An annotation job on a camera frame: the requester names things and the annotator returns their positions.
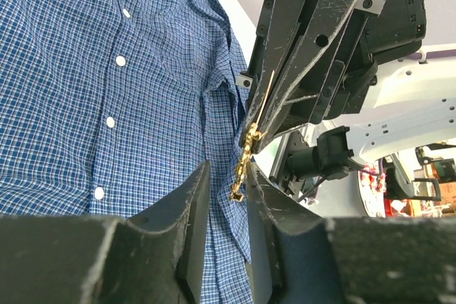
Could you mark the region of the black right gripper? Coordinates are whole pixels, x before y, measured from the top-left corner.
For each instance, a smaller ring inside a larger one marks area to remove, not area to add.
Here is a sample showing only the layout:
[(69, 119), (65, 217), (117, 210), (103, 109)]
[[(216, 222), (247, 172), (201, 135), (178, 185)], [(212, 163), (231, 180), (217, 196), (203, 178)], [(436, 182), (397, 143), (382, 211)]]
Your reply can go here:
[(377, 0), (264, 0), (247, 75), (245, 127), (257, 122), (263, 150), (275, 138), (320, 123), (336, 97)]

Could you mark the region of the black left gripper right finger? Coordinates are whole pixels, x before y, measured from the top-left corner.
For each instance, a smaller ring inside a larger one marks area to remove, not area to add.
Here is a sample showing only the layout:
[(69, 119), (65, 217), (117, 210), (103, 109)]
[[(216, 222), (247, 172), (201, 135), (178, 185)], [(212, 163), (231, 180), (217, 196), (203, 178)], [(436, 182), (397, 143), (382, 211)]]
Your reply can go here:
[(247, 167), (255, 303), (453, 303), (455, 219), (328, 218)]

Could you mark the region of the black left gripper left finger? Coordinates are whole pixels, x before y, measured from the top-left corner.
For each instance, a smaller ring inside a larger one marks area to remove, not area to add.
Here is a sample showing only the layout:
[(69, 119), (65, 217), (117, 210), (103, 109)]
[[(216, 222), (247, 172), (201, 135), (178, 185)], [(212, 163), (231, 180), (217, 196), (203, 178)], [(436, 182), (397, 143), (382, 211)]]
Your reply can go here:
[(198, 303), (210, 186), (201, 163), (130, 219), (3, 216), (3, 303)]

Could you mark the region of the gold leaf brooch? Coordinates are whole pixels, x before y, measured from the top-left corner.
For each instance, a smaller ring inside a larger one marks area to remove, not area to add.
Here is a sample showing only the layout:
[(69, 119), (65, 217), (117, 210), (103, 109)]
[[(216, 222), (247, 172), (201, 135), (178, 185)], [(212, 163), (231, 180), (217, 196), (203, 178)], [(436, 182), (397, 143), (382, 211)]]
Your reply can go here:
[(256, 141), (260, 141), (263, 136), (265, 136), (265, 132), (258, 131), (259, 121), (262, 117), (264, 108), (266, 106), (266, 102), (269, 96), (269, 92), (271, 90), (272, 81), (275, 76), (275, 70), (271, 72), (269, 78), (269, 84), (267, 86), (264, 99), (261, 102), (261, 107), (258, 111), (258, 115), (256, 116), (256, 120), (250, 125), (247, 133), (245, 134), (245, 141), (243, 146), (242, 156), (235, 168), (235, 180), (233, 185), (231, 186), (231, 192), (229, 195), (230, 201), (237, 201), (242, 202), (244, 199), (243, 193), (240, 192), (240, 187), (244, 183), (244, 179), (247, 175), (247, 165), (252, 159), (252, 145)]

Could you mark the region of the blue checked shirt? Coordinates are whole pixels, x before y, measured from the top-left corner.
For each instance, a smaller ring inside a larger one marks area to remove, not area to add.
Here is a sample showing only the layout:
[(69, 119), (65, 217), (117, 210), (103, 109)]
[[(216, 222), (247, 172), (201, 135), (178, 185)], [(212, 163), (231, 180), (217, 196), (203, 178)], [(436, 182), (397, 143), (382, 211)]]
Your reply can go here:
[(1, 0), (1, 213), (129, 218), (211, 167), (203, 303), (250, 303), (248, 93), (218, 0)]

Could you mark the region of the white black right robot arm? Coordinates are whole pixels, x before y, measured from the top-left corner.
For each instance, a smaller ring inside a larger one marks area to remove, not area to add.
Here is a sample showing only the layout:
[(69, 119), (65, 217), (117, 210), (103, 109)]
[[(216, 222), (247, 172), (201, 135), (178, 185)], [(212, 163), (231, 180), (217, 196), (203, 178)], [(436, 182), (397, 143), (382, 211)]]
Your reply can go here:
[(423, 101), (417, 112), (341, 126), (314, 147), (286, 147), (271, 178), (302, 198), (308, 178), (342, 179), (401, 150), (455, 136), (455, 56), (414, 58), (427, 28), (424, 0), (264, 0), (252, 59), (237, 183), (271, 141), (368, 108)]

